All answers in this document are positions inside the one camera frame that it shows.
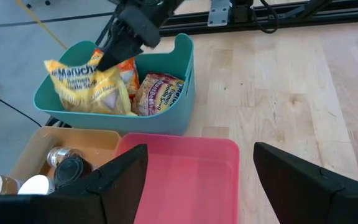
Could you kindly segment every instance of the yellow cable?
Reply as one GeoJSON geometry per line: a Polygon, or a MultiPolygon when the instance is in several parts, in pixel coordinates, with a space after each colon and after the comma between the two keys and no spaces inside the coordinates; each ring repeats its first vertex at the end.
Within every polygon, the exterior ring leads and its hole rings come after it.
{"type": "Polygon", "coordinates": [[[40,26],[42,26],[64,49],[67,49],[66,45],[63,44],[62,41],[59,40],[59,38],[57,38],[57,36],[55,36],[55,34],[53,34],[52,31],[50,31],[48,29],[47,26],[45,26],[45,24],[43,22],[41,22],[37,16],[35,16],[35,14],[28,9],[21,0],[16,0],[16,3],[18,3],[18,5],[20,5],[21,8],[23,8],[28,14],[30,14],[30,16],[36,21],[38,22],[38,24],[40,24],[40,26]]]}

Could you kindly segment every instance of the pink plastic bin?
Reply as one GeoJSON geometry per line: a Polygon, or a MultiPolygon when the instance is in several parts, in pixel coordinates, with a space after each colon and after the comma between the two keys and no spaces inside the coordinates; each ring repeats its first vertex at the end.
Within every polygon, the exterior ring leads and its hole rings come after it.
{"type": "Polygon", "coordinates": [[[132,133],[123,137],[116,153],[144,143],[149,165],[135,224],[237,224],[235,142],[132,133]]]}

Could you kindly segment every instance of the wooden table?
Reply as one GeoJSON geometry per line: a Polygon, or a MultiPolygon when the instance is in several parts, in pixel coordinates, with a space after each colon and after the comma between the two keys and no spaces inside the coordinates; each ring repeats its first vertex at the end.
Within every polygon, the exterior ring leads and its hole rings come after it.
{"type": "MultiPolygon", "coordinates": [[[[209,0],[192,0],[177,12],[208,10],[209,0]]],[[[239,223],[278,223],[252,160],[256,141],[358,180],[358,23],[192,38],[188,135],[238,144],[239,223]]],[[[172,48],[167,37],[156,50],[172,48]]]]}

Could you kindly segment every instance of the teal plastic bin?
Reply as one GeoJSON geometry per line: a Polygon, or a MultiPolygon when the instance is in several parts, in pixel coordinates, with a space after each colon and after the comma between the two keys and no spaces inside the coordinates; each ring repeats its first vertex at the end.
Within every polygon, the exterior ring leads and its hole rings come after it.
{"type": "MultiPolygon", "coordinates": [[[[70,47],[60,58],[68,66],[83,65],[91,58],[96,45],[82,41],[70,47]]],[[[148,71],[169,73],[185,81],[179,99],[166,111],[153,116],[123,116],[65,111],[49,76],[38,88],[34,105],[40,110],[74,128],[110,129],[129,132],[179,134],[186,132],[195,99],[193,41],[186,34],[178,34],[175,48],[165,54],[142,54],[135,58],[139,80],[148,71]]]]}

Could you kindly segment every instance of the gray floor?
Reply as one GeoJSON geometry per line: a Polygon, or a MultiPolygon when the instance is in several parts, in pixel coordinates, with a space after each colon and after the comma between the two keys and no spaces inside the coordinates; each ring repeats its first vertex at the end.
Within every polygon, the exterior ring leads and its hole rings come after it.
{"type": "MultiPolygon", "coordinates": [[[[40,19],[82,16],[111,12],[106,0],[22,0],[33,5],[40,19]]],[[[80,40],[95,41],[109,17],[48,23],[47,26],[67,45],[80,40]]],[[[32,21],[14,1],[0,0],[0,24],[32,21]]],[[[0,98],[45,124],[48,115],[33,106],[33,96],[47,72],[44,60],[59,59],[62,47],[38,25],[0,27],[0,98]]],[[[0,103],[0,174],[8,174],[38,126],[0,103]]]]}

